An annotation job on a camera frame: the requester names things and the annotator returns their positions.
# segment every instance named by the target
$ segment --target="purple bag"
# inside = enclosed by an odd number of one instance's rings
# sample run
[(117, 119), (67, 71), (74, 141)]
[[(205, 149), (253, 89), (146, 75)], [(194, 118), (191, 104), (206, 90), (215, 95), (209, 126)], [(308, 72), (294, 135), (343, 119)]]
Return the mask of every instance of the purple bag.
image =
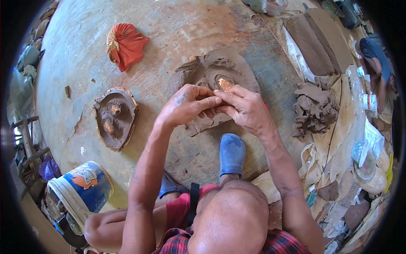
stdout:
[(45, 181), (49, 181), (54, 177), (58, 178), (62, 176), (59, 171), (58, 164), (54, 161), (54, 159), (51, 159), (50, 156), (46, 156), (44, 161), (39, 166), (39, 174)]

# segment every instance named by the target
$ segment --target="black strap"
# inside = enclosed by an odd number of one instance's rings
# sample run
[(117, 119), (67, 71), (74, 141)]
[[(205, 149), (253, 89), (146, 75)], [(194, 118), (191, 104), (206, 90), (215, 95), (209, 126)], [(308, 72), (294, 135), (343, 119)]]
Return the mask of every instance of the black strap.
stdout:
[(190, 185), (190, 210), (188, 214), (188, 227), (193, 224), (194, 217), (196, 216), (197, 202), (200, 197), (200, 185), (192, 182)]

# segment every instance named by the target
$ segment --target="yellow object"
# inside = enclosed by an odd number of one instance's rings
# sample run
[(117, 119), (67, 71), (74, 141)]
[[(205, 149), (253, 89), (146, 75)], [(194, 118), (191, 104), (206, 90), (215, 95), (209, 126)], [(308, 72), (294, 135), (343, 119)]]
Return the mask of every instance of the yellow object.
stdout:
[(391, 163), (389, 164), (389, 168), (386, 171), (386, 179), (388, 180), (388, 183), (386, 184), (386, 188), (384, 190), (384, 193), (386, 193), (389, 189), (389, 186), (391, 185), (392, 178), (393, 178), (393, 172), (392, 172), (392, 167), (393, 167), (393, 154), (389, 155), (389, 159), (391, 160)]

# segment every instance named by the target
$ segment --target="hand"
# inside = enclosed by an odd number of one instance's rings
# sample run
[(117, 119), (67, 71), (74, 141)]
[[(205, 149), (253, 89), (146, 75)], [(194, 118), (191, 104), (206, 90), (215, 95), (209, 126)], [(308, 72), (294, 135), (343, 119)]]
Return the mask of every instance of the hand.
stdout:
[(203, 112), (213, 118), (214, 114), (210, 108), (220, 105), (221, 102), (209, 88), (186, 84), (166, 103), (157, 119), (175, 128), (187, 124), (196, 116), (204, 118)]
[(231, 116), (236, 124), (259, 139), (269, 134), (270, 128), (276, 128), (261, 95), (239, 85), (228, 92), (215, 90), (214, 94), (230, 104), (230, 106), (216, 107), (216, 113), (221, 112)]

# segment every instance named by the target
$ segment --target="orange cloth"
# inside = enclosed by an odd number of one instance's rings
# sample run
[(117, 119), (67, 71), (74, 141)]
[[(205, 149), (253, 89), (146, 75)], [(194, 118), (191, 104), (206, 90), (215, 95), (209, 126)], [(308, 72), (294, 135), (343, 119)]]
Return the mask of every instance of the orange cloth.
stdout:
[(132, 24), (118, 24), (107, 36), (107, 54), (110, 61), (119, 64), (121, 72), (141, 60), (141, 51), (148, 42), (142, 33), (136, 33)]

